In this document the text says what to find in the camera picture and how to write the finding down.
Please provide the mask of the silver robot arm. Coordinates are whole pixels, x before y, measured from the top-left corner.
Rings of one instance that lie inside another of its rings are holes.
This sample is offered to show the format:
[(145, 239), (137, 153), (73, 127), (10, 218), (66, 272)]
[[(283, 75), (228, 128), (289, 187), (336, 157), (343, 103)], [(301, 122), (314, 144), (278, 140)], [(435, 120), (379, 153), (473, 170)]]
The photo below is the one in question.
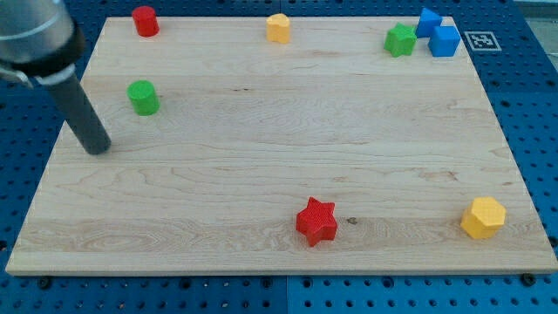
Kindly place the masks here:
[(32, 87), (74, 64), (85, 36), (62, 0), (1, 0), (1, 78)]

